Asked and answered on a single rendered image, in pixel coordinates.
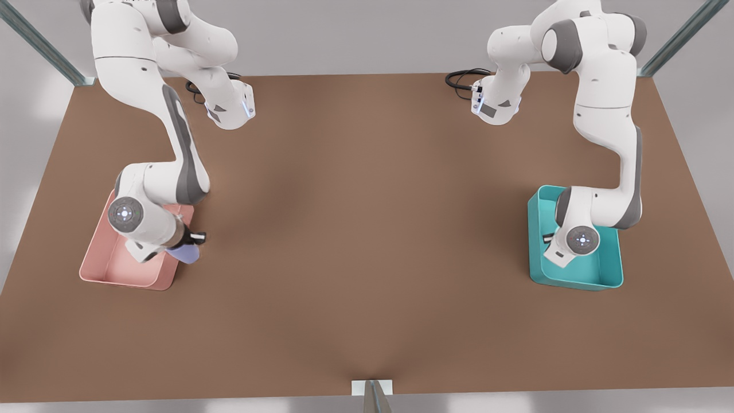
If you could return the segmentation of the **purple cup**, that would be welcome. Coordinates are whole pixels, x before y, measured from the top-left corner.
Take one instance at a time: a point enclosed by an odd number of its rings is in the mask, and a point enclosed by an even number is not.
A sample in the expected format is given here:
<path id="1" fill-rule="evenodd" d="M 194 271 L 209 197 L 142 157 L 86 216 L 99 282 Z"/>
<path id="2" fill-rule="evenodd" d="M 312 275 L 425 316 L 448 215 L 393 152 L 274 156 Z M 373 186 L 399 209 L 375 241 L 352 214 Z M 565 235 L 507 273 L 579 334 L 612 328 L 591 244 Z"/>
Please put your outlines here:
<path id="1" fill-rule="evenodd" d="M 167 248 L 167 253 L 185 264 L 192 264 L 200 258 L 198 245 L 181 245 L 176 248 Z"/>

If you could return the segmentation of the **teal box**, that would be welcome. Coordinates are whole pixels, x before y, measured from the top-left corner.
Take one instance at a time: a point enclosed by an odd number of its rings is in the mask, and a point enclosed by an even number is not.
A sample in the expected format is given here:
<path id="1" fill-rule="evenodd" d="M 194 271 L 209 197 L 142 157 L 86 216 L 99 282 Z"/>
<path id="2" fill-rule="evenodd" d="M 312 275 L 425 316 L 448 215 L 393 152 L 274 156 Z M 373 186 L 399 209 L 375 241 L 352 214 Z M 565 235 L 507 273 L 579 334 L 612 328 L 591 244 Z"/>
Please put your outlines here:
<path id="1" fill-rule="evenodd" d="M 561 268 L 543 256 L 548 244 L 543 236 L 558 229 L 555 207 L 563 186 L 543 185 L 528 202 L 529 274 L 537 284 L 602 291 L 623 283 L 622 259 L 616 228 L 596 227 L 600 246 L 590 255 L 572 259 Z"/>

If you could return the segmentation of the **silver frame post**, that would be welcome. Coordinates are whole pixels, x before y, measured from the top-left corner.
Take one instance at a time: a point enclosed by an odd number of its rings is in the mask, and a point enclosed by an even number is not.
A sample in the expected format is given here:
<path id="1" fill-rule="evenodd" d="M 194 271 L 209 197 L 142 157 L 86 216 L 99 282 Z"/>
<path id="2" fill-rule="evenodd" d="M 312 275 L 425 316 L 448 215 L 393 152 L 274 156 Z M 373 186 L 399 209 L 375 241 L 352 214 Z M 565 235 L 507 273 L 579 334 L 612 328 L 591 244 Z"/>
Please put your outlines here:
<path id="1" fill-rule="evenodd" d="M 0 18 L 75 87 L 95 84 L 94 77 L 84 76 L 8 0 L 0 0 Z"/>
<path id="2" fill-rule="evenodd" d="M 393 380 L 351 381 L 352 396 L 362 396 L 362 413 L 393 413 L 387 395 L 393 395 Z"/>
<path id="3" fill-rule="evenodd" d="M 639 68 L 637 77 L 650 78 L 655 76 L 729 1 L 705 0 L 686 22 L 677 29 L 676 33 L 666 40 L 665 44 L 657 50 L 650 60 L 642 68 Z"/>

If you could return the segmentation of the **pink box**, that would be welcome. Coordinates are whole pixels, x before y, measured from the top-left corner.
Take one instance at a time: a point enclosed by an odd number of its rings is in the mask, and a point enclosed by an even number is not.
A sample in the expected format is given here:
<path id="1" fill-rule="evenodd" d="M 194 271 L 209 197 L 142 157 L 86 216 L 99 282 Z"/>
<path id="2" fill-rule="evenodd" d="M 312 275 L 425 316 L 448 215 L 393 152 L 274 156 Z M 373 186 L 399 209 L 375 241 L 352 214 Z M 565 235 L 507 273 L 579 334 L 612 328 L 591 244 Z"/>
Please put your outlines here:
<path id="1" fill-rule="evenodd" d="M 140 193 L 111 192 L 79 270 L 81 279 L 167 290 L 179 265 L 167 252 L 178 223 L 189 225 L 192 205 L 157 205 Z"/>

